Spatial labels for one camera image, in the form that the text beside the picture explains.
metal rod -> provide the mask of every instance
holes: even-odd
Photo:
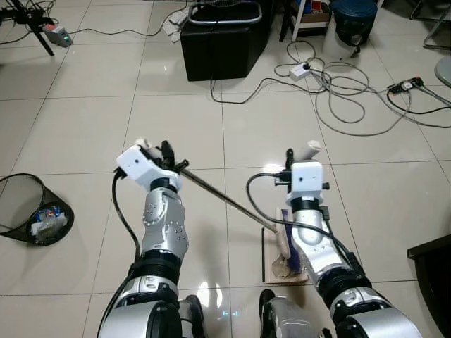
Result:
[[[238,211],[241,211],[242,213],[244,213],[246,216],[250,217],[251,219],[257,221],[258,223],[260,223],[261,225],[263,225],[266,229],[272,231],[273,233],[277,233],[277,229],[276,226],[273,224],[269,224],[267,223],[265,220],[263,220],[262,218],[260,218],[258,215],[256,215],[255,213],[251,212],[249,209],[245,208],[244,206],[242,206],[241,204],[235,202],[234,200],[232,200],[229,196],[227,196],[226,194],[220,192],[219,190],[217,190],[217,188],[213,187],[212,185],[210,185],[208,182],[205,182],[202,178],[200,178],[199,176],[191,173],[189,170],[187,169],[183,169],[180,174],[182,174],[183,176],[185,176],[187,179],[189,179],[191,182],[197,184],[199,187],[207,190],[209,193],[213,194],[214,196],[218,197],[220,200],[226,202],[227,204],[229,204],[230,206],[232,206],[233,208],[237,209]]]

